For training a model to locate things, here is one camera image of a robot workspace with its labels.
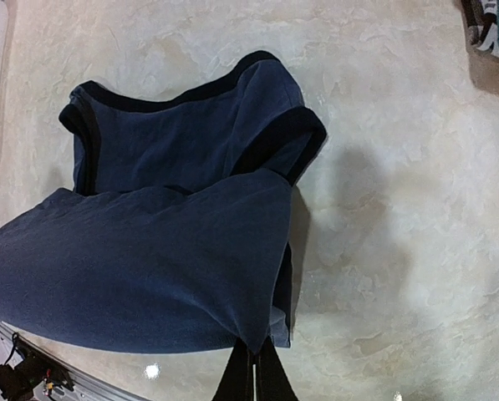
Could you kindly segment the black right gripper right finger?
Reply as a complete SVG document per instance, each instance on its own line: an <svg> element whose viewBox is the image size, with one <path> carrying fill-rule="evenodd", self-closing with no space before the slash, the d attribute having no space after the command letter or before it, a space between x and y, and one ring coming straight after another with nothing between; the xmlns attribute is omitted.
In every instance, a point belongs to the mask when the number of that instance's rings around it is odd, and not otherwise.
<svg viewBox="0 0 499 401"><path fill-rule="evenodd" d="M255 355L257 401L298 401L272 340Z"/></svg>

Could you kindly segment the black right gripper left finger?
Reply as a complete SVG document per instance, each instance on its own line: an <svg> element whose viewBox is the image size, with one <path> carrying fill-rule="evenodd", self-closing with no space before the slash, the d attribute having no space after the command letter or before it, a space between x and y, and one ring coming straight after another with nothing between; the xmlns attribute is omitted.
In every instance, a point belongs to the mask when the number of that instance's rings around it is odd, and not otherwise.
<svg viewBox="0 0 499 401"><path fill-rule="evenodd" d="M253 354L237 339L212 401L253 400Z"/></svg>

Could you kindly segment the navy blue garment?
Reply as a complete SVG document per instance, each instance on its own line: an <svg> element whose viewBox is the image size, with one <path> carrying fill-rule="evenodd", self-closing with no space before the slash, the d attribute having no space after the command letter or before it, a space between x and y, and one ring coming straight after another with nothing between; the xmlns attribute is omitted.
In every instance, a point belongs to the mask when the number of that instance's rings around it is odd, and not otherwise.
<svg viewBox="0 0 499 401"><path fill-rule="evenodd" d="M265 51L165 102L89 81L59 116L74 188L0 229L0 320L87 348L290 344L293 187L326 137Z"/></svg>

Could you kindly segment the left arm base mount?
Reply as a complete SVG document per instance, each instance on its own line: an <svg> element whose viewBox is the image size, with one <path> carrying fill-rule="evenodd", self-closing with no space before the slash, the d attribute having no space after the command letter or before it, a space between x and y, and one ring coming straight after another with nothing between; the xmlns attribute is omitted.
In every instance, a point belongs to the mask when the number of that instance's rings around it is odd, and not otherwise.
<svg viewBox="0 0 499 401"><path fill-rule="evenodd" d="M69 371L60 363L27 345L17 332L11 341L11 352L4 364L0 364L0 391L4 400L33 400L33 391L39 384L48 400L55 400L54 395L65 395L65 390L74 391Z"/></svg>

